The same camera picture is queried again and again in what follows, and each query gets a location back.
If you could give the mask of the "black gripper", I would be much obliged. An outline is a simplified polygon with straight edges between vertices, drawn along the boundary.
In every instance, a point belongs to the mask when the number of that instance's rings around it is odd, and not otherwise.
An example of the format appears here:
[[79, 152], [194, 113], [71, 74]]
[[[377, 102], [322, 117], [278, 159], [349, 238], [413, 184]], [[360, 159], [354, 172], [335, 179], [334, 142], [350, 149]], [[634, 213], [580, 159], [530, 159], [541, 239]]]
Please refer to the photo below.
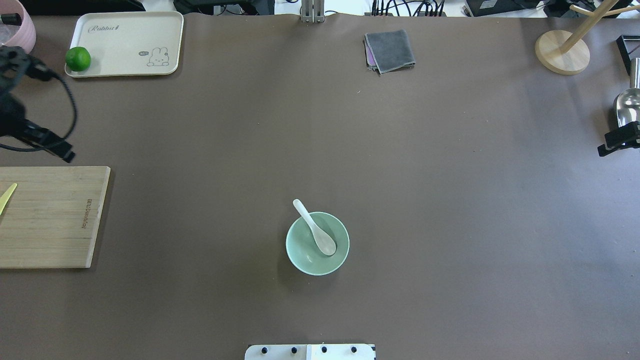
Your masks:
[[28, 150], [45, 151], [71, 163], [76, 154], [66, 139], [43, 127], [29, 127], [26, 109], [10, 92], [3, 93], [0, 99], [0, 136], [22, 138]]

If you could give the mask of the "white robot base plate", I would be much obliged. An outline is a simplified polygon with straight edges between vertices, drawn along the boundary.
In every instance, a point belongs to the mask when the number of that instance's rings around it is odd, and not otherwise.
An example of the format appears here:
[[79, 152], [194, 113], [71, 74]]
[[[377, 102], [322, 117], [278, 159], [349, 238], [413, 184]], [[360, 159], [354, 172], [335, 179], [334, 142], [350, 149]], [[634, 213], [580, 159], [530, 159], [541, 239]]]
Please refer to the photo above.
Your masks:
[[254, 344], [247, 347], [245, 360], [376, 360], [374, 344]]

